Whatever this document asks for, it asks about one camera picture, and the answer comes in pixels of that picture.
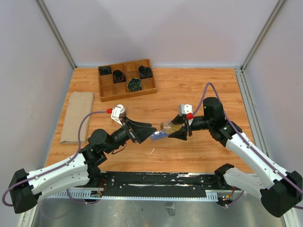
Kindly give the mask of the clear jar of yellow pills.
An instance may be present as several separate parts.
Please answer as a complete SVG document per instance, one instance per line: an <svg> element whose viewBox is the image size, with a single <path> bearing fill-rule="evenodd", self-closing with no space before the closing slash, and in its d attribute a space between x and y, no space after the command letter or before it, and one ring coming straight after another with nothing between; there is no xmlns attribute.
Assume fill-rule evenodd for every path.
<svg viewBox="0 0 303 227"><path fill-rule="evenodd" d="M172 122L161 122L160 131L168 135L179 131L182 128L182 124L173 124Z"/></svg>

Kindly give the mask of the blue weekly pill organizer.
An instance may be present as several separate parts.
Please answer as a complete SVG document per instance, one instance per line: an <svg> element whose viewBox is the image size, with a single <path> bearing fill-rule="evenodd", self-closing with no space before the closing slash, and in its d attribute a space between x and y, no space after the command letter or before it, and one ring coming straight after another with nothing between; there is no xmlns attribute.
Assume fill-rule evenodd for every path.
<svg viewBox="0 0 303 227"><path fill-rule="evenodd" d="M163 138L166 138L168 137L169 134L165 133L165 132L162 132L162 131L156 131L154 132L151 136L150 136L150 139L152 141L156 141L156 140L160 140L160 139L163 139Z"/></svg>

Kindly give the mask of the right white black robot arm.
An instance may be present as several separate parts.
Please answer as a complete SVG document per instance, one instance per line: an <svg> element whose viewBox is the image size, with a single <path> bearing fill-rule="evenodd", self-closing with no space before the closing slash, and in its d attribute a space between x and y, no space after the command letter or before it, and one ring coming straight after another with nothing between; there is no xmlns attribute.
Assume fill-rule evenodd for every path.
<svg viewBox="0 0 303 227"><path fill-rule="evenodd" d="M178 115L169 123L178 128L170 138L187 140L193 131L208 130L214 140L238 155L256 174L246 174L234 165L225 164L215 171L214 183L219 189L239 188L259 199L274 217L281 217L303 199L303 178L274 163L253 144L247 135L226 116L216 97L203 101L204 114L194 116L192 106L181 104Z"/></svg>

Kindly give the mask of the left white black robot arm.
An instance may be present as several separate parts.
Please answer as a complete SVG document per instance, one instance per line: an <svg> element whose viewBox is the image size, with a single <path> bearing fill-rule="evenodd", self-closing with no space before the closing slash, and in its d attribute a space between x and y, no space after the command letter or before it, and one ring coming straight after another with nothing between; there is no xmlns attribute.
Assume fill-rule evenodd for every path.
<svg viewBox="0 0 303 227"><path fill-rule="evenodd" d="M106 161L106 154L119 149L128 140L141 144L155 131L150 123L126 117L122 126L112 134L104 129L94 130L88 144L65 160L30 172L17 170L9 184L14 212L26 212L48 196L72 187L98 186L101 183L99 165Z"/></svg>

